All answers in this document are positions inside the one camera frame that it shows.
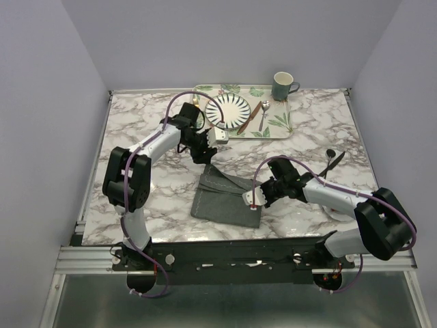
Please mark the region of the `silver spoon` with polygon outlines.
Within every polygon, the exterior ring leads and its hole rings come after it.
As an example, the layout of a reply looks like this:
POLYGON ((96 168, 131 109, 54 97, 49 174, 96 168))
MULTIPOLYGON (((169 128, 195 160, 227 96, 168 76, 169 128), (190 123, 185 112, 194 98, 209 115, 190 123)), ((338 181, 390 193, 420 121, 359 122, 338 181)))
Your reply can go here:
POLYGON ((262 118, 259 124, 259 132, 263 131, 263 126, 264 126, 264 120, 266 118, 266 112, 267 110, 269 110, 270 108, 270 101, 269 100, 264 100, 262 102, 262 118))

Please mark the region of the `striped white plate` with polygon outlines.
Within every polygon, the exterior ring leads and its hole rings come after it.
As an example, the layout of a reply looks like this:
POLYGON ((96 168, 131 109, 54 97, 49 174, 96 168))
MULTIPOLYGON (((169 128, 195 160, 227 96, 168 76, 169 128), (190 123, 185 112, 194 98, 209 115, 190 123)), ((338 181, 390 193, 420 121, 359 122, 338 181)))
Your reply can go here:
POLYGON ((220 94, 214 97, 222 112, 211 100, 206 104, 206 119, 214 126, 225 130, 240 128, 251 115, 250 104, 243 97, 235 94, 220 94))

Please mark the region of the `aluminium frame rail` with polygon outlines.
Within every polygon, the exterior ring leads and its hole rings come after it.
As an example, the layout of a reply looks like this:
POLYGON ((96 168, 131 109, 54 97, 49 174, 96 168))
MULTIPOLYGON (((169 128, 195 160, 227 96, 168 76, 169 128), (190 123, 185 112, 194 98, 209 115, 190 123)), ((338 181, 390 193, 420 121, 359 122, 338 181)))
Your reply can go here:
MULTIPOLYGON (((123 275, 112 269, 112 255, 108 247, 62 247, 59 250, 54 274, 56 275, 123 275)), ((417 264, 412 252, 400 252, 390 260, 382 261, 369 254, 363 256, 364 272, 413 271, 417 264)))

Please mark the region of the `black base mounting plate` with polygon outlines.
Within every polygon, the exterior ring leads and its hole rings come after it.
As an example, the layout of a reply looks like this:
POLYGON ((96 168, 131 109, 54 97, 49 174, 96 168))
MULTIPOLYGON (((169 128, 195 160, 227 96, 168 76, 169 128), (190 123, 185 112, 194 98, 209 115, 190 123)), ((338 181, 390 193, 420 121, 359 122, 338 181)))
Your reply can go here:
POLYGON ((323 257, 318 237, 236 241, 151 243, 149 261, 126 246, 113 254, 114 271, 136 276, 136 282, 192 284, 338 284, 334 274, 353 269, 345 257, 323 257))

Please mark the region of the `floral serving tray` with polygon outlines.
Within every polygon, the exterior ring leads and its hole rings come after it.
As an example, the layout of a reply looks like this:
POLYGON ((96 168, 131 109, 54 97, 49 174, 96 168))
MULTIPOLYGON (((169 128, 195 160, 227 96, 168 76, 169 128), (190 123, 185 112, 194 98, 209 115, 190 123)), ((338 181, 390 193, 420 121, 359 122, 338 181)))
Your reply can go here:
MULTIPOLYGON (((286 139, 292 133, 291 109, 288 101, 275 101, 271 96, 270 85, 238 85, 238 84, 200 84, 193 88, 196 92, 202 92, 211 98, 220 94, 235 94, 243 97, 251 106, 251 112, 259 101, 269 100, 270 108, 266 112, 263 131, 259 132, 259 124, 262 118, 262 108, 255 118, 249 123, 241 135, 237 135, 239 128, 227 130, 229 136, 234 139, 286 139)), ((194 95, 199 101, 199 107, 204 112, 206 104, 210 101, 200 95, 194 95)), ((221 106, 213 101, 218 110, 221 106)), ((214 126, 206 119, 207 126, 214 126)))

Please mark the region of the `small white saucer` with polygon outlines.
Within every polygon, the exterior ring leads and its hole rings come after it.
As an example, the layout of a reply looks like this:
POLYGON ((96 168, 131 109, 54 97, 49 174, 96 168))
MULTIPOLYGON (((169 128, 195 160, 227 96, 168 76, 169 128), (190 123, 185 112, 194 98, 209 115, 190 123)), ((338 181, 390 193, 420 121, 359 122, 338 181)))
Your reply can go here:
POLYGON ((334 219, 335 221, 339 221, 339 222, 351 222, 351 221, 355 221, 355 217, 354 215, 352 216, 348 216, 346 214, 343 214, 337 210, 334 210, 332 208, 329 208, 327 206, 321 206, 321 209, 331 218, 334 219))

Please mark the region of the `teal ceramic mug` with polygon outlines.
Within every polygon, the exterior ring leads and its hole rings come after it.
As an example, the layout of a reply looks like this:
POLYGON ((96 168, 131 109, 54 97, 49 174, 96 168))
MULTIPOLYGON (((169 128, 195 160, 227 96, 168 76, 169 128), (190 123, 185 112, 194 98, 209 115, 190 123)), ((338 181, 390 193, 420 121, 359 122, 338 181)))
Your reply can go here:
POLYGON ((294 80, 294 77, 288 72, 277 72, 273 76, 271 89, 272 98, 275 101, 286 100, 290 94, 300 89, 300 83, 294 80))

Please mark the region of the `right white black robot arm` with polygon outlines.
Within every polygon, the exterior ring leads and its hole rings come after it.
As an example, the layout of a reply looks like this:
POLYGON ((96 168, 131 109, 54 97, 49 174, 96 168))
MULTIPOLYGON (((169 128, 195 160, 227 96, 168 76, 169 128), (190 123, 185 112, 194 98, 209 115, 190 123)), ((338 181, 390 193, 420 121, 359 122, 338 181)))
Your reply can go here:
POLYGON ((296 162, 283 155, 267 159, 265 163, 272 177, 253 186, 245 199, 253 208, 268 208, 288 197, 324 206, 354 219, 357 228, 330 232, 315 243, 310 254, 319 266, 331 267, 349 254, 371 254, 379 260, 390 260, 397 252, 415 246, 417 229, 391 190, 351 189, 331 183, 310 169, 299 174, 294 167, 296 162))

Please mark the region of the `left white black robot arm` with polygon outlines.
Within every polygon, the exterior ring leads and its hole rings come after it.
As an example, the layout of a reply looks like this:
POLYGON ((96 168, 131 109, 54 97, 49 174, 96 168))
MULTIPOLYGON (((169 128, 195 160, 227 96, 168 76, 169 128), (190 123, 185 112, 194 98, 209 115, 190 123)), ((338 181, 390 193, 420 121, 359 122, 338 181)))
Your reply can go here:
POLYGON ((188 149, 195 164, 209 164, 217 149, 209 136, 211 128, 200 133, 197 118, 203 113, 184 103, 180 112, 161 120, 158 128, 137 146, 116 147, 111 151, 102 185, 103 195, 121 216, 124 240, 120 251, 113 254, 120 264, 128 262, 137 270, 146 269, 152 259, 151 237, 145 226, 143 206, 151 188, 152 166, 167 151, 178 153, 188 149))

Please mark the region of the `grey cloth napkin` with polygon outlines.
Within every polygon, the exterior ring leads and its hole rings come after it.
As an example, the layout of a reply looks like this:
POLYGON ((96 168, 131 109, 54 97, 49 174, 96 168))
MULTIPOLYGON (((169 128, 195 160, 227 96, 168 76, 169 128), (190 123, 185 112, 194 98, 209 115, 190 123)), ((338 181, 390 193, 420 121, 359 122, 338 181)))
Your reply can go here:
POLYGON ((191 216, 220 224, 258 229, 261 210, 251 210, 243 194, 250 191, 253 181, 221 172, 207 164, 200 175, 191 207, 191 216))

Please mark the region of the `bronze knife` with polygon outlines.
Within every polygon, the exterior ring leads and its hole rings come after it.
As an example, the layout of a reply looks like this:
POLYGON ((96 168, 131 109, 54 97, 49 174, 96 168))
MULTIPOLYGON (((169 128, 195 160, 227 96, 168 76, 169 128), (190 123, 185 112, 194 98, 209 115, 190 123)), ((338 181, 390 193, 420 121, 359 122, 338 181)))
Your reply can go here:
POLYGON ((255 116, 257 115, 257 113, 259 112, 259 110, 262 107, 262 101, 259 101, 257 106, 254 108, 254 110, 251 112, 248 120, 239 128, 237 135, 241 135, 244 130, 247 128, 247 126, 249 125, 249 123, 255 118, 255 116))

